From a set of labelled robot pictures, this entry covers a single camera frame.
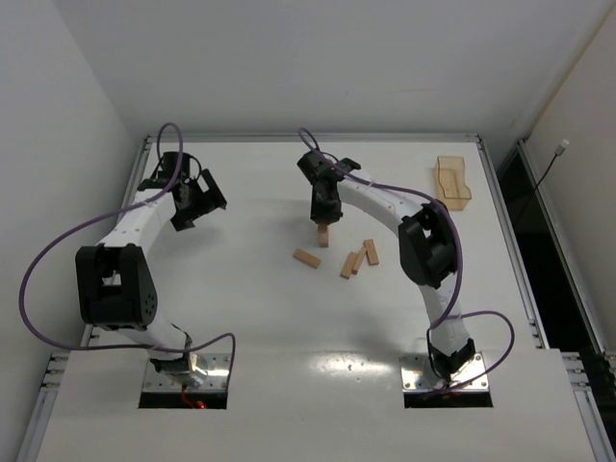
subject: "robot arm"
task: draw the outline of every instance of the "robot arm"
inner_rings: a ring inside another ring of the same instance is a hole
[[[144,202],[164,188],[175,169],[178,153],[166,152],[156,177],[141,182],[134,203]],[[169,192],[132,210],[95,246],[84,246],[75,256],[81,316],[85,323],[116,331],[131,341],[170,349],[190,347],[191,338],[165,319],[158,307],[156,288],[146,257],[163,226],[176,231],[194,227],[193,221],[216,208],[225,208],[218,185],[205,169],[200,175],[209,187],[203,192],[190,177],[185,157],[180,175]],[[177,381],[194,385],[197,356],[156,349],[147,351],[159,370]]]
[[[342,202],[383,223],[397,237],[400,264],[419,287],[430,322],[445,312],[455,285],[456,254],[447,220],[434,204],[420,205],[394,192],[349,180],[316,153],[297,163],[313,186],[311,219],[331,224],[342,217]],[[371,182],[369,174],[350,159],[337,166]],[[460,318],[456,302],[448,318],[431,333],[434,368],[449,379],[475,354],[475,344]]]

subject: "wooden block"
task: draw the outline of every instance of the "wooden block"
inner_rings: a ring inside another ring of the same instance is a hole
[[[353,264],[353,274],[357,274],[359,272],[362,263],[364,263],[366,252],[368,252],[368,250],[365,247],[362,247],[362,249],[357,254],[357,258],[355,259],[355,263]]]
[[[295,252],[293,252],[293,258],[295,258],[296,260],[299,260],[301,263],[304,263],[314,269],[317,269],[319,265],[321,264],[320,258],[317,258],[314,255],[311,255],[308,252],[305,252],[301,248],[298,248],[295,250]]]
[[[367,251],[368,256],[368,264],[373,267],[374,265],[378,265],[378,254],[376,253],[376,247],[374,246],[374,241],[372,239],[366,239],[364,241],[364,247]]]
[[[355,260],[357,260],[357,254],[355,252],[350,252],[346,257],[345,265],[343,266],[343,270],[340,271],[340,275],[344,279],[350,279],[350,276],[353,273],[353,265],[355,265]]]
[[[317,232],[319,233],[319,247],[329,247],[329,226],[319,223]]]

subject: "white tabletop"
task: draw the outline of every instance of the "white tabletop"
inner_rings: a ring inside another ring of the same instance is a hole
[[[514,353],[490,376],[491,409],[403,408],[398,356],[425,350],[420,292],[399,267],[394,235],[351,207],[331,227],[330,247],[318,247],[310,185],[295,166],[300,143],[185,149],[212,171],[228,207],[192,230],[167,226],[148,260],[159,309],[196,343],[237,335],[228,409],[138,409],[145,353],[72,353],[38,460],[593,460],[559,353],[535,349],[473,142],[323,149],[378,181],[427,193],[435,192],[438,155],[465,158],[473,199],[452,213],[465,256],[462,310],[501,311],[517,334]],[[365,239],[376,242],[380,265],[341,278],[347,254]],[[321,266],[294,260],[298,247]],[[506,326],[490,318],[467,325],[488,364],[497,359]]]

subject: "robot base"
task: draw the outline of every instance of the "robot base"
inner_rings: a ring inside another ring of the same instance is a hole
[[[451,376],[452,383],[463,382],[485,372],[481,353]],[[426,398],[424,394],[434,390],[439,381],[432,369],[427,353],[407,353],[400,356],[400,373],[404,407],[492,407],[490,384],[487,375],[453,390],[451,393]]]
[[[206,409],[226,409],[229,354],[200,353],[198,357],[201,385],[198,388],[187,388],[186,396],[192,401],[203,401]],[[186,408],[181,393],[182,386],[178,382],[164,373],[156,372],[154,366],[147,362],[139,408]]]

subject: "purple cable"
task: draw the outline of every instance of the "purple cable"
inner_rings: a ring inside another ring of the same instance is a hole
[[[163,133],[165,132],[165,130],[171,127],[175,130],[175,132],[177,133],[177,139],[178,139],[178,156],[177,156],[177,162],[175,164],[175,170],[173,171],[173,174],[171,175],[171,178],[169,179],[169,182],[167,183],[167,185],[158,193],[156,193],[155,195],[153,195],[152,197],[149,197],[148,199],[144,200],[143,202],[138,202],[136,204],[132,204],[129,205],[127,207],[123,207],[119,210],[113,211],[113,212],[108,212],[106,214],[103,214],[99,217],[95,217],[92,219],[89,219],[88,221],[85,221],[81,224],[78,224],[77,226],[75,226],[74,228],[69,229],[68,231],[64,232],[62,235],[58,236],[56,239],[54,239],[51,243],[49,243],[36,257],[35,259],[32,261],[32,263],[30,264],[30,266],[26,269],[26,272],[23,275],[23,279],[21,280],[21,286],[19,287],[19,299],[18,299],[18,303],[19,303],[19,315],[21,316],[21,319],[23,320],[23,323],[26,325],[26,327],[28,328],[28,330],[30,330],[30,332],[32,332],[32,334],[34,334],[35,337],[37,337],[39,340],[41,340],[42,342],[45,342],[46,344],[55,347],[55,348],[60,348],[60,349],[66,349],[68,351],[97,351],[97,350],[102,350],[102,349],[125,349],[125,348],[131,348],[131,349],[156,349],[157,351],[162,351],[165,353],[189,353],[189,352],[193,352],[193,351],[198,351],[200,349],[203,349],[205,347],[208,347],[212,344],[215,344],[216,342],[226,338],[226,337],[230,337],[231,341],[232,341],[232,350],[231,350],[231,358],[230,358],[230,362],[229,362],[229,375],[227,377],[227,387],[228,387],[228,383],[231,379],[231,372],[233,370],[233,361],[235,359],[235,350],[236,350],[236,338],[235,335],[231,332],[227,332],[225,334],[219,335],[217,336],[215,339],[210,340],[204,344],[198,345],[198,346],[193,346],[190,348],[185,348],[185,349],[179,349],[179,348],[164,348],[161,346],[152,346],[152,345],[136,345],[136,344],[120,344],[120,345],[106,345],[106,346],[75,346],[75,345],[67,345],[67,344],[63,344],[61,342],[57,342],[53,339],[48,338],[47,336],[45,336],[44,334],[42,334],[40,331],[37,330],[37,328],[32,324],[32,322],[30,321],[30,318],[28,318],[28,313],[26,312],[26,289],[28,287],[28,281],[30,280],[30,277],[32,276],[32,273],[34,271],[34,269],[37,267],[37,265],[40,263],[40,260],[42,260],[42,258],[52,249],[54,248],[57,244],[59,244],[60,242],[62,242],[64,239],[72,236],[73,234],[77,233],[78,231],[81,231],[84,228],[87,228],[88,226],[92,226],[93,224],[96,224],[100,221],[103,221],[104,219],[107,218],[112,218],[112,217],[117,217],[118,215],[121,214],[125,214],[127,212],[130,212],[132,210],[136,210],[139,209],[140,207],[143,207],[146,204],[149,204],[151,202],[155,202],[156,200],[160,199],[163,195],[165,195],[166,193],[168,193],[171,188],[173,187],[173,185],[175,184],[175,181],[177,180],[179,174],[180,174],[180,170],[182,168],[182,157],[184,156],[184,139],[182,137],[182,131],[180,130],[180,127],[178,127],[175,123],[173,122],[167,122],[165,125],[163,125],[161,127],[161,129],[158,132],[158,136],[156,138],[156,151],[159,154],[160,157],[160,152],[161,152],[161,137],[163,135]]]
[[[347,171],[344,171],[342,168],[330,162],[325,157],[326,155],[330,155],[330,154],[321,151],[321,149],[319,148],[319,144],[317,143],[317,139],[313,136],[312,133],[310,133],[310,131],[308,131],[307,129],[303,127],[300,127],[297,130],[297,134],[299,135],[299,138],[302,140],[302,142],[308,147],[308,149],[310,149],[310,152],[313,152],[317,154],[318,156],[320,156],[324,162],[326,162],[331,167],[335,168],[337,171],[342,173],[344,176],[350,178],[351,180],[357,183],[360,183],[364,186],[370,186],[372,188],[378,188],[380,190],[389,190],[389,191],[396,191],[399,193],[409,193],[409,194],[417,195],[419,197],[422,197],[432,202],[441,210],[441,212],[443,212],[443,215],[445,216],[445,220],[447,221],[449,228],[451,229],[451,234],[453,235],[453,244],[455,246],[456,262],[457,262],[458,269],[455,275],[456,277],[455,277],[455,286],[453,288],[453,294],[451,294],[451,300],[449,301],[447,308],[445,309],[445,311],[443,312],[443,314],[441,315],[439,319],[437,319],[436,321],[430,324],[430,330],[436,329],[439,325],[445,322],[445,320],[449,316],[449,313],[451,313],[451,310],[453,309],[455,302],[460,296],[460,289],[462,288],[462,272],[464,268],[464,261],[462,257],[462,244],[460,243],[460,235],[458,234],[458,230],[455,227],[453,220],[451,219],[451,215],[449,214],[447,207],[445,207],[445,205],[443,205],[441,202],[436,200],[431,195],[426,194],[425,192],[412,190],[410,188],[401,188],[400,186],[385,185],[382,183],[371,183],[370,181],[367,181],[363,178],[359,178],[358,176],[355,176],[352,173],[348,173]],[[310,138],[310,140],[313,141],[315,145],[313,146],[313,144],[311,144],[310,141],[306,137]]]

